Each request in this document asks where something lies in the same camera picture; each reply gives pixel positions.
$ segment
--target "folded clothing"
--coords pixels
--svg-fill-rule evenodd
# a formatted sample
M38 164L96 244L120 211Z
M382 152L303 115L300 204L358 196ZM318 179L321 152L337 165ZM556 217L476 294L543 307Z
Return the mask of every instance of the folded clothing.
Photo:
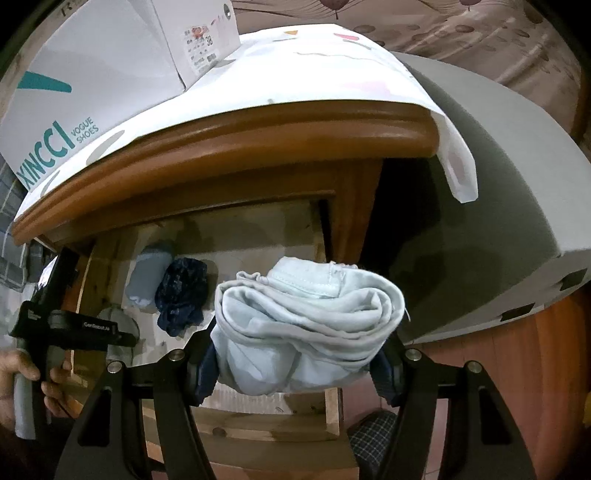
M207 265L194 258L177 258L166 269L156 291L158 326L175 337L189 325L200 325L206 300Z
M154 302L154 296L164 272L174 258L172 241L160 241L148 245L135 259L135 268L125 287L125 296L139 308Z
M246 395L337 387L361 377L404 315L392 282L356 266L284 257L266 277L217 286L219 381Z

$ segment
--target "white paper sheet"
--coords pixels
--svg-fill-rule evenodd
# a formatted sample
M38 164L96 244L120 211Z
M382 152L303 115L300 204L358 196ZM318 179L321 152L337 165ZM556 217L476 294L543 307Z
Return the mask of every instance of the white paper sheet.
M437 156L453 196L478 197L476 166L451 120L389 51L338 25L298 25L241 35L242 45L186 93L123 122L84 147L29 192L17 218L94 161L149 133L197 118L270 103L381 100L421 105L440 134Z

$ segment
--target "light blue garment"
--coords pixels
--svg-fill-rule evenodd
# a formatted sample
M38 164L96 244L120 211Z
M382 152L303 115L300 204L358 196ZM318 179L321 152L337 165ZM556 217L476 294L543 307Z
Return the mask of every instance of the light blue garment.
M219 381L246 395L323 390L368 369L404 315L392 282L356 266L284 257L267 277L217 286Z
M142 250L135 260L135 268L125 287L125 296L139 308L154 303L154 296L164 272L174 259L171 240L156 242Z

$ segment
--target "size label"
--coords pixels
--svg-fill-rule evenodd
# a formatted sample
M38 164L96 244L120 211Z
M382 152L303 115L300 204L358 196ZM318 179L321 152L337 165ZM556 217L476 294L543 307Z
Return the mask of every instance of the size label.
M191 68L198 76L206 73L218 61L219 52L207 25L184 30L183 45Z

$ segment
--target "screw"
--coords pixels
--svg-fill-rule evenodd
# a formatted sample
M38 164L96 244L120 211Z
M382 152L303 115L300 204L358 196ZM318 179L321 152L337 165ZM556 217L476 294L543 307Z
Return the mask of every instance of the screw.
M177 348L175 350L171 350L168 354L168 358L170 358L173 362L178 362L184 358L184 350Z
M115 374L118 371L121 370L121 368L123 368L123 364L121 362L119 362L118 360L115 360L114 362L111 362L108 367L107 367L107 371L110 374Z
M413 362L420 360L421 357L423 356L423 354L421 352L419 352L416 348L409 348L404 353L404 355L406 356L406 358L408 358L409 360L412 360Z
M468 370L473 374L479 374L482 372L482 365L478 362L475 362L474 360L470 360L468 362Z

